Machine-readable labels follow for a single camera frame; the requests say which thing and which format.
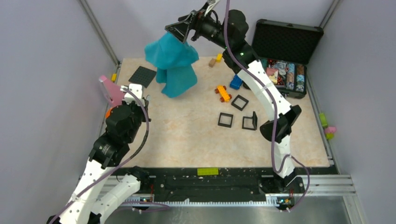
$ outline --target case lid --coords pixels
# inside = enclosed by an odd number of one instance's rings
[[[320,27],[262,19],[256,23],[252,48],[260,57],[306,65],[323,33]]]

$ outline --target work surface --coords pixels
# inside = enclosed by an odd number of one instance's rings
[[[152,119],[148,140],[142,151],[125,167],[270,167],[271,144],[260,131],[242,129],[242,118],[258,117],[258,126],[268,120],[263,106],[250,90],[229,88],[234,73],[222,61],[208,67],[211,57],[201,57],[193,64],[198,83],[177,98],[161,93],[164,84],[155,79],[144,90],[150,95],[148,115]],[[128,85],[128,79],[139,66],[156,70],[144,59],[124,59],[117,84]],[[214,90],[217,85],[227,92],[249,100],[243,111],[220,102]],[[287,98],[292,105],[300,105],[302,113],[292,127],[291,153],[309,167],[328,167],[326,151],[312,110],[308,94],[303,99]],[[231,128],[218,126],[221,112],[233,114]],[[143,123],[130,144],[131,155],[140,145],[146,125]]]

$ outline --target gray wall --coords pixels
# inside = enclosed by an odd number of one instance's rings
[[[74,190],[115,71],[76,0],[0,2],[0,223],[45,223]]]
[[[310,62],[331,140],[370,223],[394,223],[396,1],[345,0]]]
[[[200,9],[206,0],[88,0],[118,58],[144,57],[144,46],[165,34],[165,25],[191,10]],[[255,23],[269,19],[319,26],[332,0],[232,0],[231,9],[241,10],[249,24],[248,41]],[[215,10],[223,21],[226,0]],[[223,50],[204,38],[191,44],[200,56],[214,56]]]

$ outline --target small yellow block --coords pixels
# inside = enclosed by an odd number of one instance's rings
[[[198,168],[197,175],[198,176],[219,175],[219,168]]]
[[[326,135],[326,139],[327,140],[330,140],[330,139],[334,138],[334,134],[333,133],[327,133],[325,135]]]
[[[112,82],[115,82],[116,79],[117,79],[117,73],[114,73],[114,74],[112,75]]]
[[[216,62],[221,62],[222,54],[217,54]]]

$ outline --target pink object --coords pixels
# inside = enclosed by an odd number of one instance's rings
[[[273,69],[273,68],[266,68],[265,73],[267,73],[267,76],[273,76],[275,72],[279,71],[278,69]]]
[[[336,131],[337,131],[337,128],[336,127],[327,127],[327,128],[325,128],[325,134],[329,134],[329,133],[332,133],[332,134],[334,134],[334,133],[336,133]]]
[[[125,96],[125,93],[121,91],[121,87],[113,83],[106,76],[101,76],[99,78],[99,81],[100,83],[102,83],[103,94],[105,95],[105,98],[107,99],[111,107],[121,105],[122,99]]]

